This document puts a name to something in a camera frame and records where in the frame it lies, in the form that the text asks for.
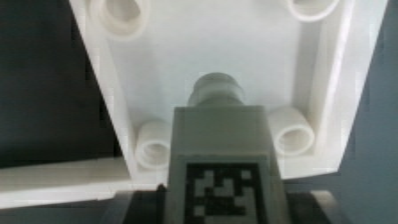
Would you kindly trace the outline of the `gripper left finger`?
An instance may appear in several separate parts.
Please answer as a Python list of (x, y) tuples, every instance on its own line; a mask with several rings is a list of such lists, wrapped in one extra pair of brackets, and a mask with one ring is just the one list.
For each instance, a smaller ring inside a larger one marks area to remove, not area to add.
[(164, 224), (168, 188), (121, 191), (105, 210), (100, 224)]

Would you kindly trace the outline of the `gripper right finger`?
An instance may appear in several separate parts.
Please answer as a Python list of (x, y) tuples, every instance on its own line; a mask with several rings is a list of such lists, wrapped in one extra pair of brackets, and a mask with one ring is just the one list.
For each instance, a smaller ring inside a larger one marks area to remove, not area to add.
[(292, 224), (354, 224), (327, 190), (287, 193)]

